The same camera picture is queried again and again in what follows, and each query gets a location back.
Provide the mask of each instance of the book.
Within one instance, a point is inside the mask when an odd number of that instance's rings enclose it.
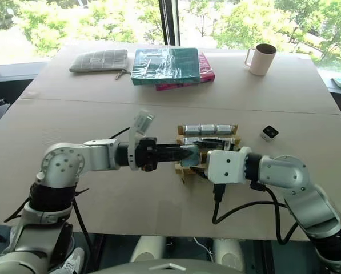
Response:
[[[199,62],[200,83],[213,82],[215,80],[215,73],[213,69],[211,68],[204,53],[198,53],[198,62]],[[157,84],[155,87],[157,91],[162,91],[162,90],[170,90],[173,88],[187,87],[187,86],[193,86],[193,85],[195,84]]]
[[[135,86],[199,83],[198,50],[195,48],[137,50],[131,80]]]

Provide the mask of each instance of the black cable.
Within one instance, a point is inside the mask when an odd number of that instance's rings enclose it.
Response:
[[[213,224],[219,224],[220,222],[224,221],[224,219],[226,219],[230,215],[232,215],[232,214],[234,214],[234,213],[236,213],[236,212],[238,212],[238,211],[240,211],[240,210],[242,210],[244,208],[247,208],[247,207],[255,206],[257,204],[272,204],[272,205],[274,205],[274,209],[275,209],[275,230],[276,230],[277,242],[280,245],[287,244],[290,241],[292,234],[295,232],[296,228],[298,227],[298,223],[294,223],[294,225],[287,232],[286,237],[284,239],[282,239],[282,236],[280,234],[280,212],[279,212],[279,207],[287,208],[287,206],[285,204],[278,203],[278,200],[277,200],[276,196],[274,195],[274,193],[269,188],[266,187],[265,190],[271,195],[273,202],[272,201],[255,201],[255,202],[243,204],[243,205],[240,205],[239,207],[236,207],[236,208],[228,211],[227,213],[225,213],[224,215],[222,215],[219,218],[217,218],[217,214],[218,214],[218,209],[219,209],[219,203],[220,202],[216,201],[215,202],[214,214],[213,214],[213,217],[212,217],[212,223]]]
[[[124,130],[122,130],[122,131],[120,131],[120,132],[116,133],[115,135],[113,135],[113,136],[109,137],[108,139],[113,139],[113,138],[116,138],[118,135],[120,135],[120,134],[122,134],[122,133],[126,132],[126,131],[127,131],[127,130],[129,130],[129,129],[130,129],[130,127],[126,127]]]
[[[218,208],[219,208],[219,203],[216,202],[215,203],[215,209],[214,209],[214,215],[212,217],[212,223],[213,224],[219,224],[220,222],[224,221],[224,219],[226,219],[227,217],[229,217],[230,215],[244,209],[244,208],[247,208],[247,207],[251,207],[251,206],[255,206],[257,204],[275,204],[274,202],[272,201],[255,201],[255,202],[251,202],[251,203],[247,203],[247,204],[243,204],[243,205],[240,205],[239,207],[236,207],[230,211],[228,211],[227,213],[225,213],[224,215],[222,215],[221,217],[217,218],[217,214],[218,214]],[[277,203],[278,206],[280,207],[284,207],[284,208],[287,208],[285,204],[281,204],[281,203]]]
[[[29,201],[29,197],[18,207],[16,211],[12,215],[10,215],[7,219],[4,220],[4,223],[7,223],[10,220],[13,220],[15,218],[19,218],[18,213],[23,209],[24,205]]]
[[[280,245],[285,245],[288,243],[288,241],[290,240],[292,234],[295,232],[298,223],[294,223],[294,225],[290,228],[290,230],[288,231],[286,237],[284,239],[282,239],[282,236],[280,234],[280,213],[279,213],[279,207],[277,206],[278,204],[278,200],[277,197],[274,195],[273,191],[270,188],[265,188],[266,191],[269,193],[269,195],[272,197],[272,200],[274,202],[274,211],[275,211],[275,233],[277,236],[277,242]]]
[[[93,245],[92,245],[92,243],[90,241],[88,231],[86,230],[86,227],[84,225],[83,219],[81,218],[79,207],[78,207],[77,201],[75,199],[73,200],[73,207],[74,207],[75,214],[76,214],[76,216],[78,218],[80,228],[81,228],[81,230],[82,230],[82,232],[84,234],[84,237],[85,237],[85,240],[86,240],[86,244],[88,245],[88,249],[89,249],[89,253],[90,253],[89,254],[90,263],[92,264],[94,270],[96,270],[97,266],[95,265],[95,262],[94,262],[94,259],[93,259],[93,256],[94,256]]]

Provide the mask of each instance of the white mug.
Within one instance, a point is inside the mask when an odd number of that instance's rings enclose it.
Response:
[[[254,56],[252,57],[251,63],[247,63],[249,53],[254,50]],[[258,44],[256,48],[248,49],[246,55],[245,65],[250,67],[249,71],[257,76],[264,76],[267,74],[269,67],[272,64],[273,58],[277,49],[269,44]]]

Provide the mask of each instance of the mug handle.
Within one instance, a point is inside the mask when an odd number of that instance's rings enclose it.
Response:
[[[248,61],[249,53],[250,53],[251,50],[256,50],[256,49],[253,48],[253,47],[251,47],[250,49],[248,49],[248,53],[247,53],[246,58],[245,58],[245,61],[244,61],[245,66],[248,66],[248,67],[250,67],[250,64],[251,64],[251,63],[247,63],[246,61]]]

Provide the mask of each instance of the blue object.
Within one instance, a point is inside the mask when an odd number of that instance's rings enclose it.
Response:
[[[200,82],[195,48],[137,50],[131,73],[135,86],[143,84],[197,84]]]
[[[188,146],[181,146],[181,148],[184,150],[192,151],[193,154],[188,158],[181,160],[180,165],[182,167],[197,166],[199,164],[198,146],[196,146],[195,144],[190,144]]]

